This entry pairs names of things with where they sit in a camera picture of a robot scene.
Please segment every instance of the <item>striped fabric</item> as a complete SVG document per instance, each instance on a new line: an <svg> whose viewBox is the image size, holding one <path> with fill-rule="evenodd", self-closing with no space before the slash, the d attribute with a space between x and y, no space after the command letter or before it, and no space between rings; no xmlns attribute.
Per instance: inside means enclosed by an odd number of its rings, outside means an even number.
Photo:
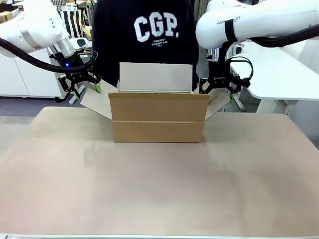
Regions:
<svg viewBox="0 0 319 239"><path fill-rule="evenodd" d="M72 38L84 37L82 26L84 18L81 10L76 11L59 11L65 27Z"/></svg>

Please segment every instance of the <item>navy sweatshirt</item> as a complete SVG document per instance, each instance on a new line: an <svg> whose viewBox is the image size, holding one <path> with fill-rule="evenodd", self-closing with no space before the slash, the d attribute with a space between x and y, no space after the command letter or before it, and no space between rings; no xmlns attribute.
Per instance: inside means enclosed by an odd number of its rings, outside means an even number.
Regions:
<svg viewBox="0 0 319 239"><path fill-rule="evenodd" d="M190 0L98 0L93 21L97 70L113 86L119 63L193 65L198 77L198 43Z"/></svg>

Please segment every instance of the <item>table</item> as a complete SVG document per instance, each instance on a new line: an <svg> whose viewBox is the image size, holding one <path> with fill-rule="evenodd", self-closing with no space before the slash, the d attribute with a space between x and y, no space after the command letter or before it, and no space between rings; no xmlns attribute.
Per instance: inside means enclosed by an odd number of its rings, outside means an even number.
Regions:
<svg viewBox="0 0 319 239"><path fill-rule="evenodd" d="M290 115L297 101L319 101L319 75L280 48L265 48L254 42L245 42L244 52L254 65L250 94L261 103L257 112L272 113L277 100L288 100L282 106ZM245 63L232 63L233 71L248 77L251 68Z"/></svg>
<svg viewBox="0 0 319 239"><path fill-rule="evenodd" d="M202 143L113 143L101 115L45 108L0 161L0 232L319 235L319 152L287 116L217 113L204 132Z"/></svg>

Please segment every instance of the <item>green object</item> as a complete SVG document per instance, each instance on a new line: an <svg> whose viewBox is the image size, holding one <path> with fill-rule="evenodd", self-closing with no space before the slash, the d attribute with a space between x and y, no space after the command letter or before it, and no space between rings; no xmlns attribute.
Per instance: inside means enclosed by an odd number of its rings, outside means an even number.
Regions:
<svg viewBox="0 0 319 239"><path fill-rule="evenodd" d="M235 103L235 95L234 94L231 94L230 95L230 103Z"/></svg>
<svg viewBox="0 0 319 239"><path fill-rule="evenodd" d="M96 89L96 91L97 91L98 93L101 93L101 92L102 92L101 87L100 87L99 85L97 85L97 84L95 84L95 89Z"/></svg>

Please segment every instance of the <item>white cabinet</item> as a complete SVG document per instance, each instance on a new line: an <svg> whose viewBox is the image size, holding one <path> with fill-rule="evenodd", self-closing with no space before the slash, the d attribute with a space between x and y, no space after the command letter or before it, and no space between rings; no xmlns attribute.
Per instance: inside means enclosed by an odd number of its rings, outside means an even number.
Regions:
<svg viewBox="0 0 319 239"><path fill-rule="evenodd" d="M52 64L46 49L30 55ZM37 68L18 57L7 58L0 55L0 96L64 98L66 93L57 80L58 75Z"/></svg>
<svg viewBox="0 0 319 239"><path fill-rule="evenodd" d="M29 92L24 84L14 58L0 54L0 95L28 96Z"/></svg>

